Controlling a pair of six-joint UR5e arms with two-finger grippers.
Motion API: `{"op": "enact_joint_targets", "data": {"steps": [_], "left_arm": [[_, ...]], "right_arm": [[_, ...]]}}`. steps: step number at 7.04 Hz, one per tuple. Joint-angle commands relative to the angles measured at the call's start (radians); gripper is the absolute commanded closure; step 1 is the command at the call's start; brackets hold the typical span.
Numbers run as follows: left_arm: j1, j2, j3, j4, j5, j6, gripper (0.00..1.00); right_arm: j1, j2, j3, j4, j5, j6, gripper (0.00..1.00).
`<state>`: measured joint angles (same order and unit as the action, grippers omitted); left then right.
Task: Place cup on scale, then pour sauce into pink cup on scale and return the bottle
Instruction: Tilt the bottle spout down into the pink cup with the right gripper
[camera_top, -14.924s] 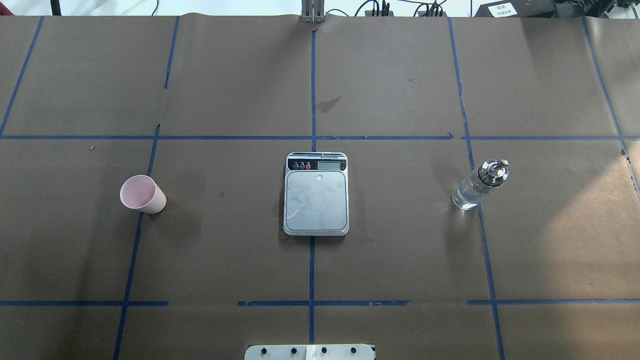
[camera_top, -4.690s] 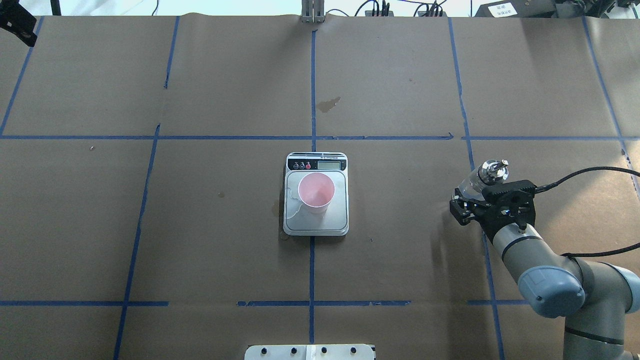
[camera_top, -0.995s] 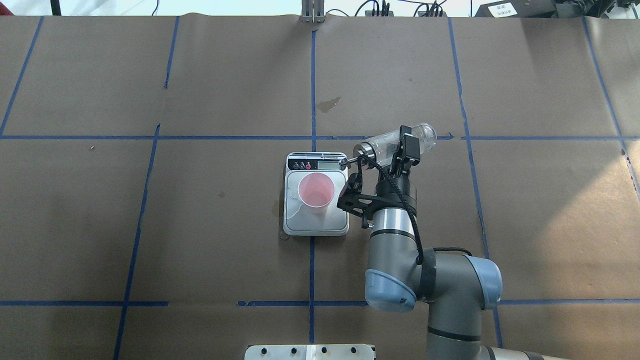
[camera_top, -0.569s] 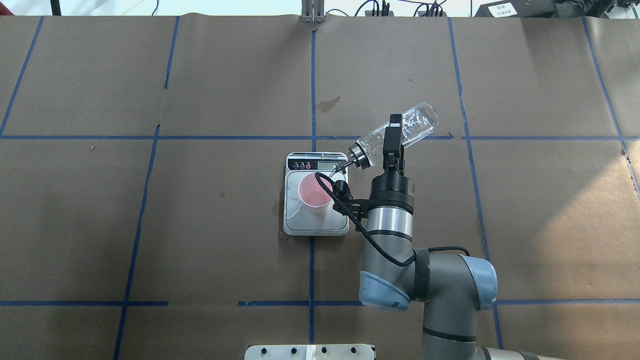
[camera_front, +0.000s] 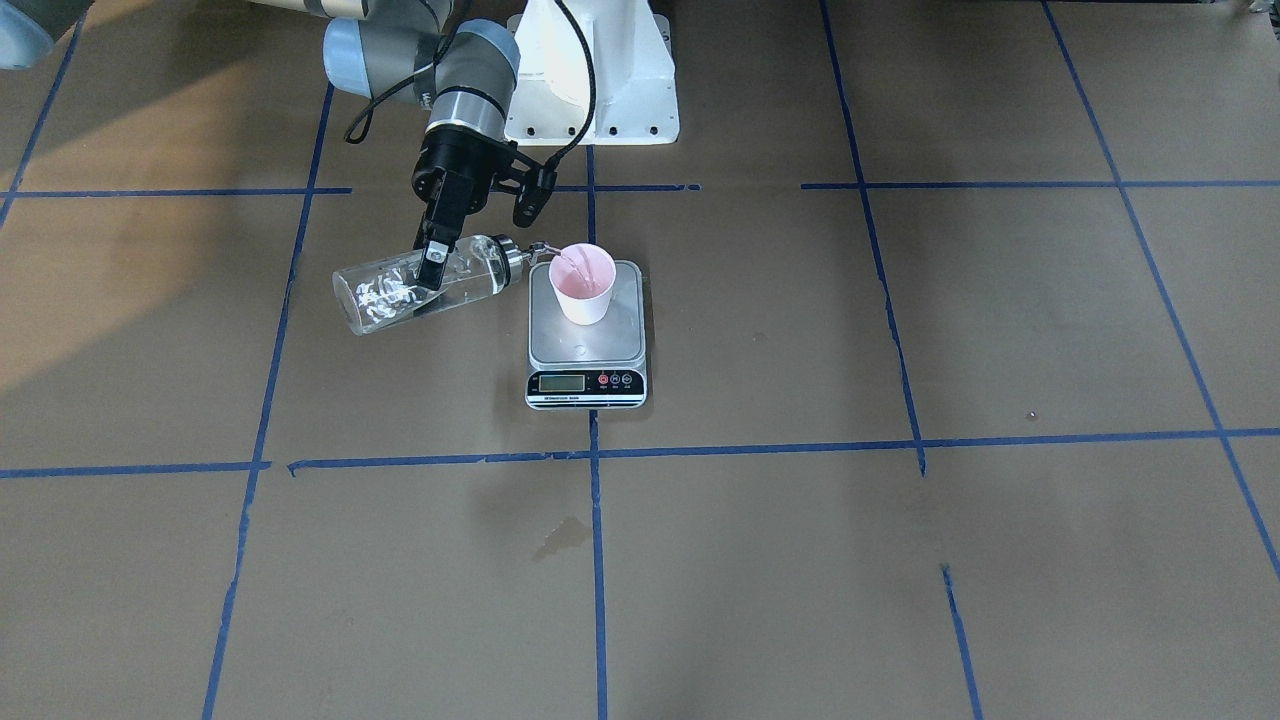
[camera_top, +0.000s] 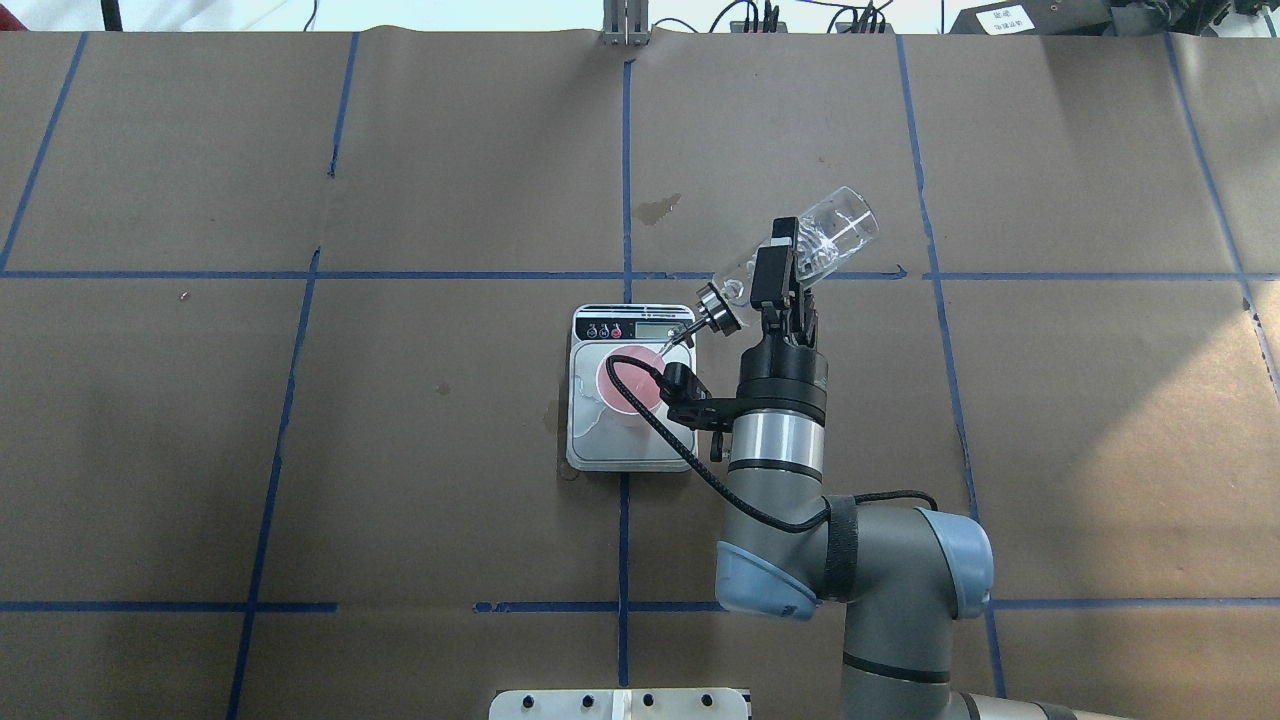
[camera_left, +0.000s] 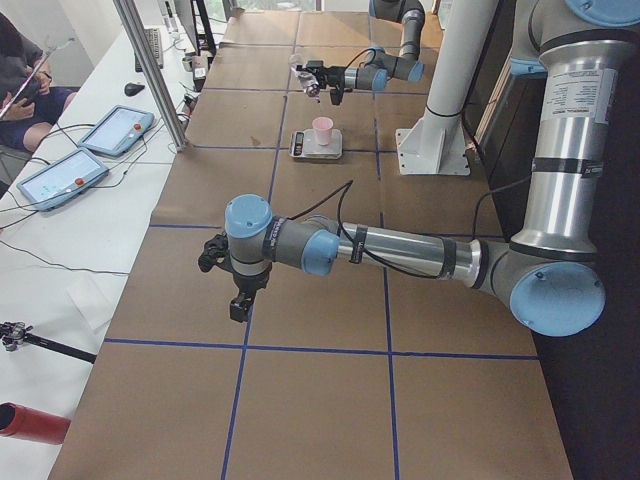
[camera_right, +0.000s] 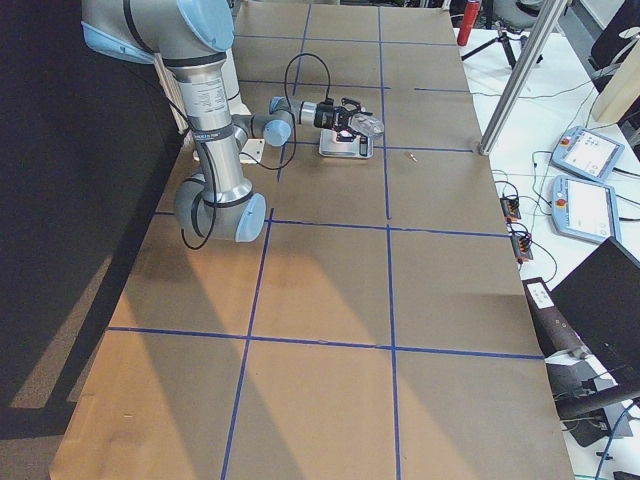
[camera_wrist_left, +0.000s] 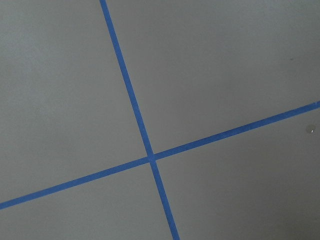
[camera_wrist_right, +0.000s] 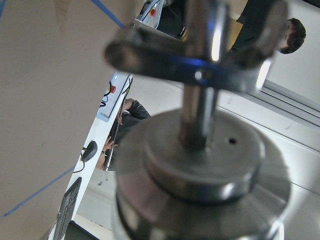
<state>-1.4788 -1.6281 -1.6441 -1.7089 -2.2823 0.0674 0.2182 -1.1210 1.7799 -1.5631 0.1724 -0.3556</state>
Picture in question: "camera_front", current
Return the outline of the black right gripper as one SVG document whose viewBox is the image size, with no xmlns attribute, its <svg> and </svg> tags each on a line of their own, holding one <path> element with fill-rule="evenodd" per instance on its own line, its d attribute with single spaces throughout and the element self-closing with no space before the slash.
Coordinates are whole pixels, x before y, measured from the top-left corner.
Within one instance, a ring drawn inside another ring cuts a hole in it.
<svg viewBox="0 0 1280 720">
<path fill-rule="evenodd" d="M 425 204 L 413 251 L 416 284 L 438 291 L 466 218 L 485 208 L 495 181 L 506 178 L 515 145 L 463 126 L 434 126 L 422 138 L 411 186 Z"/>
</svg>

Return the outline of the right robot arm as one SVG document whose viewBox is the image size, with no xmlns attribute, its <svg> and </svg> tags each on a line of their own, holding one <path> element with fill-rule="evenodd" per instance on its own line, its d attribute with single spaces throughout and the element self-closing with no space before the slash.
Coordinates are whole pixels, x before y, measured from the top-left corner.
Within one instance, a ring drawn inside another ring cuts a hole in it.
<svg viewBox="0 0 1280 720">
<path fill-rule="evenodd" d="M 530 225 L 556 186 L 553 165 L 525 156 L 503 137 L 517 87 L 515 37 L 488 19 L 466 19 L 465 1 L 151 1 L 95 29 L 83 101 L 156 99 L 264 50 L 296 56 L 275 26 L 326 19 L 323 58 L 329 82 L 365 97 L 346 131 L 361 143 L 378 106 L 415 101 L 431 113 L 412 177 L 425 211 L 415 240 L 417 282 L 445 283 L 465 220 L 497 190 L 516 197 L 516 225 Z"/>
</svg>

